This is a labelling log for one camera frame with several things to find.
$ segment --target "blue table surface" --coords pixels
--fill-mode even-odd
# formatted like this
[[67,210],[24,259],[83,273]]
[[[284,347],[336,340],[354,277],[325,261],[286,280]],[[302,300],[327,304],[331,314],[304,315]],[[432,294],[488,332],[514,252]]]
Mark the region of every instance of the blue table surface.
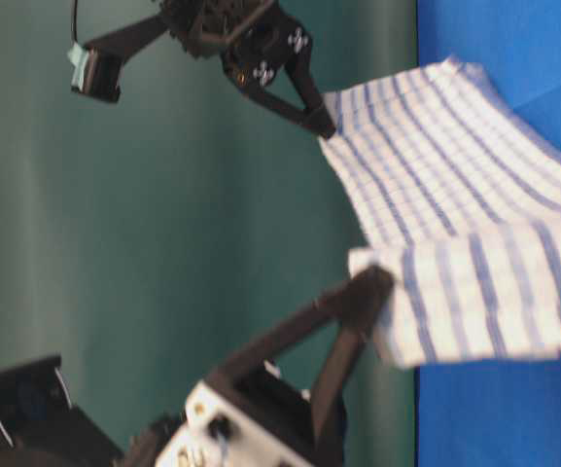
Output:
[[[479,62],[561,150],[561,0],[418,0],[419,61]],[[429,366],[417,379],[421,467],[561,466],[561,360]]]

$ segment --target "black cable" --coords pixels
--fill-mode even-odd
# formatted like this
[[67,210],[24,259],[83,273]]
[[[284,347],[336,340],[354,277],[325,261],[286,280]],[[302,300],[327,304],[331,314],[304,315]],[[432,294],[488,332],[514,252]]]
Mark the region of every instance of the black cable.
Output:
[[70,34],[73,39],[73,43],[77,43],[77,3],[78,0],[73,0],[70,18]]

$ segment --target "robotic arm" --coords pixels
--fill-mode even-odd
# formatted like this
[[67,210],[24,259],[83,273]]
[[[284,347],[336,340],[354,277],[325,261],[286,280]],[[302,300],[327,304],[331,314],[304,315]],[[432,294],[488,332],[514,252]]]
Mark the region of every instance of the robotic arm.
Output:
[[[310,75],[313,39],[277,0],[163,0],[160,13],[129,27],[77,43],[77,0],[73,0],[75,66],[72,89],[118,102],[124,65],[165,32],[193,57],[219,55],[227,78],[246,97],[281,117],[330,138],[336,129]],[[304,108],[266,90],[285,69]]]
[[[74,406],[59,358],[0,373],[0,467],[341,467],[341,392],[393,287],[371,268],[218,365],[180,416],[165,416],[127,454]],[[322,326],[338,332],[309,395],[269,363]]]

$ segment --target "green wall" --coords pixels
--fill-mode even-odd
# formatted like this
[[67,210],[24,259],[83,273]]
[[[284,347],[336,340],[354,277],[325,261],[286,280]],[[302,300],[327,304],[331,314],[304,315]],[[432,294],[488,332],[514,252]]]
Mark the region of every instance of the green wall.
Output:
[[[284,0],[337,90],[415,64],[412,0]],[[81,0],[89,39],[152,14]],[[167,37],[107,106],[70,92],[69,2],[0,0],[0,367],[60,352],[114,439],[177,412],[211,366],[347,275],[364,244],[309,134]],[[286,83],[276,89],[287,92]],[[281,363],[297,385],[330,333]],[[409,466],[412,379],[372,349],[349,384],[349,466]]]

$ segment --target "towel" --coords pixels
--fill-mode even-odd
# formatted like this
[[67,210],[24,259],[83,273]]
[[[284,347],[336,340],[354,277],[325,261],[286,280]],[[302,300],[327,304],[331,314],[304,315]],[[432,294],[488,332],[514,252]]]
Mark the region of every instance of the towel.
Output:
[[325,102],[323,152],[396,280],[373,340],[400,367],[561,356],[561,152],[450,57]]

